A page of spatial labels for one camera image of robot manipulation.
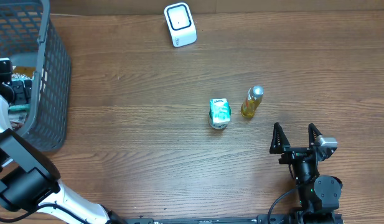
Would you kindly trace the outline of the small printed snack bag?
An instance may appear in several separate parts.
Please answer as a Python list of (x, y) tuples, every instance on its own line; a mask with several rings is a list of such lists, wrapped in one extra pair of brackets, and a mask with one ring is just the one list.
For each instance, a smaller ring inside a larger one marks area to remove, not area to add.
[(9, 121), (14, 131), (22, 128), (28, 117), (26, 110), (21, 111), (9, 111)]

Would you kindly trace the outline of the yellow bottle silver cap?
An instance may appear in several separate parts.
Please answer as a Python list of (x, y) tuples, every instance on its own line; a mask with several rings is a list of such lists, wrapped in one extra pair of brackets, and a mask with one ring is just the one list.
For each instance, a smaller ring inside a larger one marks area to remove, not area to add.
[(253, 86), (248, 90), (247, 96), (241, 106), (241, 114), (243, 117), (251, 119), (254, 117), (258, 106), (261, 104), (264, 95), (262, 86)]

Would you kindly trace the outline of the brown cookie pouch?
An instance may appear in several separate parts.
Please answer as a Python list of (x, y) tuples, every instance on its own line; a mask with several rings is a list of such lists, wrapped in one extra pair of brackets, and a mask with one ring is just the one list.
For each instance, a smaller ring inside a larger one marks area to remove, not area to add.
[(17, 80), (33, 80), (34, 67), (12, 66), (12, 81)]

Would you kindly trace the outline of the green white tissue cup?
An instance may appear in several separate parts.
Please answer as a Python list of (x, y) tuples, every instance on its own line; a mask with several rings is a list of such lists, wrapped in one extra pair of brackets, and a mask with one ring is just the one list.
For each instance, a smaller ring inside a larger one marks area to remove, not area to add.
[(208, 123), (214, 129), (225, 129), (231, 120), (231, 108), (226, 98), (210, 100)]

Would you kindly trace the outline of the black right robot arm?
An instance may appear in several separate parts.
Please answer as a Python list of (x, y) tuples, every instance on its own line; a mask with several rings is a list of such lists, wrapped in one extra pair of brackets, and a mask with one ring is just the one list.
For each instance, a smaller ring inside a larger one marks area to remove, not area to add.
[[(324, 136), (312, 123), (308, 126), (308, 134), (307, 147), (291, 147), (281, 125), (274, 123), (269, 152), (281, 156), (278, 162), (288, 166), (296, 186), (273, 202), (266, 216), (267, 223), (343, 222), (341, 216), (334, 213), (339, 208), (343, 183), (337, 177), (319, 173), (319, 163), (333, 155), (338, 142), (333, 137)], [(275, 205), (293, 192), (298, 194), (299, 206), (290, 209), (286, 215), (275, 217)]]

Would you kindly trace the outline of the teal snack packet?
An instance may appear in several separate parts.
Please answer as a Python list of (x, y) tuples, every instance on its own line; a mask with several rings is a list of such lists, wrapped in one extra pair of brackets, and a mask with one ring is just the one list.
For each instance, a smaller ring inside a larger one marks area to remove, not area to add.
[(9, 111), (29, 111), (30, 110), (30, 104), (25, 105), (11, 105), (9, 107)]

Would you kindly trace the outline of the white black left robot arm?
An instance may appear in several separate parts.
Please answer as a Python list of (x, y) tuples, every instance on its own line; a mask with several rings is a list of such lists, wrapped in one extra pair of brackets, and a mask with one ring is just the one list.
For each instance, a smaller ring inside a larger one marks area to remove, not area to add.
[(33, 213), (46, 213), (66, 223), (122, 223), (104, 206), (89, 202), (68, 188), (53, 163), (11, 128), (9, 105), (15, 93), (9, 86), (12, 63), (0, 58), (0, 206), (25, 214), (2, 218), (18, 222)]

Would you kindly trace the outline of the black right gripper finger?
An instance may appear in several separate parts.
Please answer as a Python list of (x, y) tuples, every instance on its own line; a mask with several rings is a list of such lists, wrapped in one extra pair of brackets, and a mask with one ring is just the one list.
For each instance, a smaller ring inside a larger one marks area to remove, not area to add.
[(309, 146), (319, 146), (320, 145), (320, 140), (322, 137), (321, 132), (316, 128), (316, 126), (311, 123), (308, 126), (308, 134), (309, 134)]
[(269, 149), (270, 154), (283, 154), (288, 151), (290, 148), (290, 143), (281, 127), (281, 125), (276, 122), (273, 126), (273, 137)]

